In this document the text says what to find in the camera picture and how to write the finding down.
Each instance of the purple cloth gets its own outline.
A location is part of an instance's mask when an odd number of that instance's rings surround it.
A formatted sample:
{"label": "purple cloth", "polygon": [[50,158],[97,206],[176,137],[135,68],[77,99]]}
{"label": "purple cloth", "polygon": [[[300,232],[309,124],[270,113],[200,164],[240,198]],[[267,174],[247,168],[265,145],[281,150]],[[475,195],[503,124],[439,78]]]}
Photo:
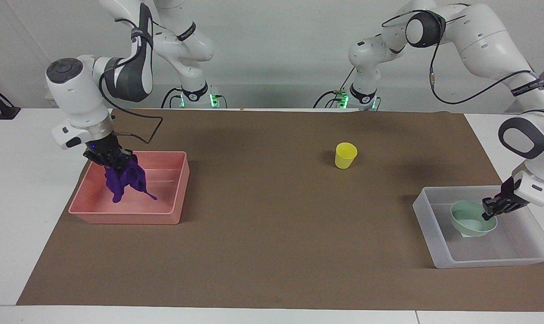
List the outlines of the purple cloth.
{"label": "purple cloth", "polygon": [[118,203],[124,195],[124,187],[130,187],[148,194],[152,199],[158,200],[157,197],[151,195],[146,190],[146,172],[138,165],[136,154],[132,154],[130,160],[126,162],[123,172],[118,172],[113,168],[105,167],[106,169],[106,186],[112,193],[114,198],[112,201]]}

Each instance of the brown tabletop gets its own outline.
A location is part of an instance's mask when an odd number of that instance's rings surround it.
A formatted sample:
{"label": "brown tabletop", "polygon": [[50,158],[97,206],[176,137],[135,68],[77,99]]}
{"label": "brown tabletop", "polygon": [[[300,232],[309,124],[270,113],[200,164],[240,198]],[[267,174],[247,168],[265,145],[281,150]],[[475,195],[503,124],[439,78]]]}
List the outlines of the brown tabletop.
{"label": "brown tabletop", "polygon": [[[178,225],[62,213],[19,301],[167,307],[544,311],[544,263],[435,269],[412,210],[426,186],[499,185],[463,115],[153,111],[134,150],[184,150]],[[116,113],[147,137],[153,120]],[[360,154],[333,164],[339,142]]]}

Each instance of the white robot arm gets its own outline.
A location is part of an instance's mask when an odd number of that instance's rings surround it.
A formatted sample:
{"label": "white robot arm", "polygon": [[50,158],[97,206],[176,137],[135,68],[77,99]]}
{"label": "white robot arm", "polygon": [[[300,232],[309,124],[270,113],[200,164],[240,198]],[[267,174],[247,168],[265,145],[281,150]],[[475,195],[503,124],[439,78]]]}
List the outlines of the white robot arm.
{"label": "white robot arm", "polygon": [[[210,40],[181,11],[183,1],[156,0],[160,16],[175,29],[163,27],[153,35],[150,9],[143,0],[99,0],[117,22],[132,28],[129,58],[107,58],[82,55],[52,63],[46,71],[48,88],[66,121],[52,130],[63,148],[86,144],[88,159],[108,167],[121,168],[130,152],[122,149],[113,132],[112,119],[103,105],[104,92],[129,101],[142,101],[152,91],[151,57],[154,45],[179,72],[182,90],[187,98],[202,104],[208,86],[197,61],[212,58]],[[206,104],[211,106],[211,99]]]}
{"label": "white robot arm", "polygon": [[210,107],[210,86],[198,62],[210,61],[214,44],[189,18],[183,0],[154,0],[165,30],[154,35],[155,52],[178,72],[186,107]]}
{"label": "white robot arm", "polygon": [[[401,57],[407,44],[430,47],[453,43],[472,74],[504,83],[525,113],[508,119],[499,130],[500,142],[525,158],[502,184],[502,192],[484,199],[485,219],[508,213],[529,203],[544,206],[544,82],[511,40],[502,21],[485,4],[436,5],[413,0],[382,24],[381,35],[352,45],[350,62],[356,76],[350,86],[349,105],[370,106],[375,100],[377,65]],[[433,64],[430,85],[436,97]]]}

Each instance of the yellow cup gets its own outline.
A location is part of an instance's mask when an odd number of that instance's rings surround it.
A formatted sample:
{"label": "yellow cup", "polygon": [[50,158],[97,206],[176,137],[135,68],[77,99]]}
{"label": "yellow cup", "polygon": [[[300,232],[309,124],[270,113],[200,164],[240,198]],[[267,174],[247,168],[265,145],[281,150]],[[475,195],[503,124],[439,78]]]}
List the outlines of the yellow cup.
{"label": "yellow cup", "polygon": [[340,169],[347,169],[358,155],[356,146],[350,143],[340,143],[336,146],[336,166]]}

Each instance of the pink plastic bin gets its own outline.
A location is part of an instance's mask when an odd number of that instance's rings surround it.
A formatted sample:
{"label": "pink plastic bin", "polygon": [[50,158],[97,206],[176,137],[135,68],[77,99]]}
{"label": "pink plastic bin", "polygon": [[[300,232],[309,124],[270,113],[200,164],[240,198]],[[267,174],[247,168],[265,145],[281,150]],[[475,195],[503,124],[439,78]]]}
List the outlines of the pink plastic bin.
{"label": "pink plastic bin", "polygon": [[112,202],[103,166],[91,163],[72,200],[70,214],[92,224],[177,224],[180,221],[190,168],[186,152],[136,151],[146,172],[148,192],[126,187],[122,200]]}

